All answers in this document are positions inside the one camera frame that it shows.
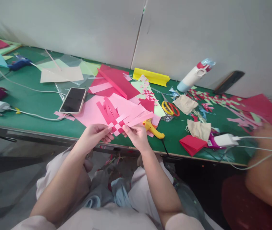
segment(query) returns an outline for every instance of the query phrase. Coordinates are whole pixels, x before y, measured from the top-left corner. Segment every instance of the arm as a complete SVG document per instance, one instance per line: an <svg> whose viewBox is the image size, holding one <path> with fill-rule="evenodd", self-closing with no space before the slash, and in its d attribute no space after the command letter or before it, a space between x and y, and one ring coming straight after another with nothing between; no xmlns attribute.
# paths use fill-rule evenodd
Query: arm
<svg viewBox="0 0 272 230"><path fill-rule="evenodd" d="M102 124L91 125L85 129L53 180L37 200L30 217L44 216L53 224L64 218L71 208L86 155L100 140L109 143L114 139L109 133L110 130L111 128Z"/></svg>
<svg viewBox="0 0 272 230"><path fill-rule="evenodd" d="M255 131L254 135L272 137L272 126L265 123L263 127ZM257 142L259 148L272 150L272 139L258 138ZM248 165L254 165L270 154L272 154L271 151L257 150ZM251 193L272 206L272 156L258 166L249 169L245 183Z"/></svg>
<svg viewBox="0 0 272 230"><path fill-rule="evenodd" d="M123 126L123 129L125 137L128 136L141 153L150 193L165 228L170 217L182 213L179 196L149 145L146 129L143 126Z"/></svg>

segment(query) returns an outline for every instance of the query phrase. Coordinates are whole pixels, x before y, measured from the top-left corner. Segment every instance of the hand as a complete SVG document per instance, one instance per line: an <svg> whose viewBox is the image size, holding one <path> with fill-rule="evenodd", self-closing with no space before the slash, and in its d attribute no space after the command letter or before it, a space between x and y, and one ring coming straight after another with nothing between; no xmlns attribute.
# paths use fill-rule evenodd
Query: hand
<svg viewBox="0 0 272 230"><path fill-rule="evenodd" d="M254 136L258 137L271 137L272 138L272 125L264 123L263 126L258 127L254 131ZM256 138L260 148L272 150L272 139Z"/></svg>
<svg viewBox="0 0 272 230"><path fill-rule="evenodd" d="M88 154L99 141L103 141L105 144L110 143L114 139L110 131L111 128L103 124L88 126L75 144L73 150Z"/></svg>
<svg viewBox="0 0 272 230"><path fill-rule="evenodd" d="M147 150L152 150L147 137L147 131L144 126L136 125L133 127L128 127L127 125L122 126L124 132L122 133L124 137L129 137L135 148L137 148L140 153Z"/></svg>

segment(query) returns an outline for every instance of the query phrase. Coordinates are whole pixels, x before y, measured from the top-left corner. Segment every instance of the beige paper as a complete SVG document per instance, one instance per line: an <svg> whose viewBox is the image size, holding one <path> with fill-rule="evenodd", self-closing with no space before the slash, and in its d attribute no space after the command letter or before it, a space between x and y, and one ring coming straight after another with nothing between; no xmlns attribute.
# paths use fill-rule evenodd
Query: beige paper
<svg viewBox="0 0 272 230"><path fill-rule="evenodd" d="M197 102L193 101L186 95L181 95L178 99L173 101L173 103L186 115L188 115L194 108L198 106Z"/></svg>
<svg viewBox="0 0 272 230"><path fill-rule="evenodd" d="M63 82L84 80L81 68L64 67L61 71L58 68L46 68L41 70L40 83L44 82Z"/></svg>
<svg viewBox="0 0 272 230"><path fill-rule="evenodd" d="M208 141L211 133L211 123L194 122L187 120L187 128L190 134L201 140Z"/></svg>

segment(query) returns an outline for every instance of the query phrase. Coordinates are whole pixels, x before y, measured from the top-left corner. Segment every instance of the person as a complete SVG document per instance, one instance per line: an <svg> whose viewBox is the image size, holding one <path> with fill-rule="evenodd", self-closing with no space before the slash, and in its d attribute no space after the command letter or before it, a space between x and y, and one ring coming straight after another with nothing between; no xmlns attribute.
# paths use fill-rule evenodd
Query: person
<svg viewBox="0 0 272 230"><path fill-rule="evenodd" d="M173 178L151 149L145 128L124 125L123 130L141 153L144 165L135 171L128 195L120 180L111 183L110 192L102 180L96 180L97 173L92 181L87 174L92 164L86 156L100 140L110 143L114 139L111 128L94 124L72 148L48 163L46 176L37 182L37 202L29 218L13 230L203 230L196 218L183 213Z"/></svg>
<svg viewBox="0 0 272 230"><path fill-rule="evenodd" d="M248 166L272 155L272 125L264 123L253 135L258 137L261 150L255 152ZM250 168L246 175L235 175L224 181L222 209L233 230L272 229L272 156Z"/></svg>

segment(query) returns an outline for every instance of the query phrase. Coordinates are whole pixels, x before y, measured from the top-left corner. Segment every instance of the yellow scissors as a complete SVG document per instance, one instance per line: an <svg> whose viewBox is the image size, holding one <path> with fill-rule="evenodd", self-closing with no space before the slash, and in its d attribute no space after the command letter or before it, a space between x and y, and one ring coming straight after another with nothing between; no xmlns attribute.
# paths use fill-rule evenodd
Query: yellow scissors
<svg viewBox="0 0 272 230"><path fill-rule="evenodd" d="M170 116L176 116L176 117L178 117L180 115L180 112L179 112L178 108L175 107L174 104L168 102L163 93L161 93L161 94L162 94L162 96L164 98L164 101L162 102L162 108L163 108L163 110L167 114L169 114Z"/></svg>

